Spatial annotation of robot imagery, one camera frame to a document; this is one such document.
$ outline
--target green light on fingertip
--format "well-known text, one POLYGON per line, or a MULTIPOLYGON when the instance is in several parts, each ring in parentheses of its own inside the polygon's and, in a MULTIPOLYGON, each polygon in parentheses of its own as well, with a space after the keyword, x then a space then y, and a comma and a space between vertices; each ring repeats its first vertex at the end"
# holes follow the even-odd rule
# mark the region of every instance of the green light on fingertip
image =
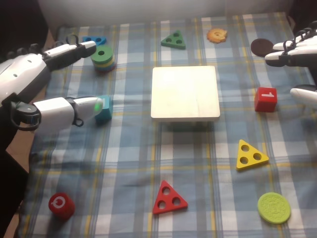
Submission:
POLYGON ((95 105, 95 112, 99 112, 100 109, 101 109, 101 105, 100 105, 99 103, 97 103, 97 104, 95 105))

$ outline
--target red cylinder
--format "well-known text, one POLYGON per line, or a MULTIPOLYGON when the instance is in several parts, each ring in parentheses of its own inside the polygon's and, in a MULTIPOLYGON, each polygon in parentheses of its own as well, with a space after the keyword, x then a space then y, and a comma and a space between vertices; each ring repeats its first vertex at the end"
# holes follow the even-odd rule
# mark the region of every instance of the red cylinder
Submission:
POLYGON ((68 220, 75 212, 75 204, 66 193, 59 192, 50 198, 49 209, 57 217, 68 220))

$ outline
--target blue plaid fabric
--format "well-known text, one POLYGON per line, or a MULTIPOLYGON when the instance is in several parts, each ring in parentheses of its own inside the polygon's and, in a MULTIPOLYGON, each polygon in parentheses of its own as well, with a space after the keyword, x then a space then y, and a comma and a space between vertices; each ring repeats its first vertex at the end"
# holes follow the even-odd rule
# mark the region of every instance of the blue plaid fabric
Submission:
POLYGON ((68 34, 106 36, 117 68, 95 72, 90 58, 52 74, 46 98, 111 95, 112 121, 36 136, 21 208, 22 238, 305 238, 317 234, 316 115, 290 96, 312 83, 306 68, 270 67, 251 53, 256 38, 292 38, 284 13, 196 18, 109 27, 62 28, 68 34), (228 31, 226 42, 206 38, 228 31), (180 30, 186 50, 161 47, 180 30), (221 116, 205 131, 171 131, 150 117, 153 67, 214 65, 221 116), (256 113, 258 87, 275 87, 274 113, 256 113), (269 164, 237 172, 243 139, 269 156, 269 164), (188 210, 152 214, 162 180, 188 202, 188 210), (267 192, 289 201, 287 223, 260 218, 257 202, 267 192), (76 205, 65 223, 48 202, 66 192, 76 205))

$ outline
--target yellow triangle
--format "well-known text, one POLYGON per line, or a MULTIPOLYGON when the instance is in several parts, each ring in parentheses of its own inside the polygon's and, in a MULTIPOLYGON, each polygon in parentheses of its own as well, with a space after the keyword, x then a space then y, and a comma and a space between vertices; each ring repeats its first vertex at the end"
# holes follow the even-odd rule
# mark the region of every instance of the yellow triangle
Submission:
POLYGON ((267 155, 263 154, 244 140, 239 141, 237 170, 248 169, 266 162, 268 162, 267 155))

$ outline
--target red triangle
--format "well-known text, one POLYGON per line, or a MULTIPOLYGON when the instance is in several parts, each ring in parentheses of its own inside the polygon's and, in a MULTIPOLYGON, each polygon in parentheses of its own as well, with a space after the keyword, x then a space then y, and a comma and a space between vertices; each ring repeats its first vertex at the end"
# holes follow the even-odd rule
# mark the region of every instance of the red triangle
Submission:
POLYGON ((162 214, 165 212, 172 212, 179 209, 187 208, 187 202, 165 181, 160 184, 158 196, 153 207, 153 214, 162 214), (169 194, 164 194, 163 191, 169 188, 169 194), (179 205, 174 205, 175 199, 179 199, 179 205), (165 208, 160 209, 160 203, 165 202, 165 208))

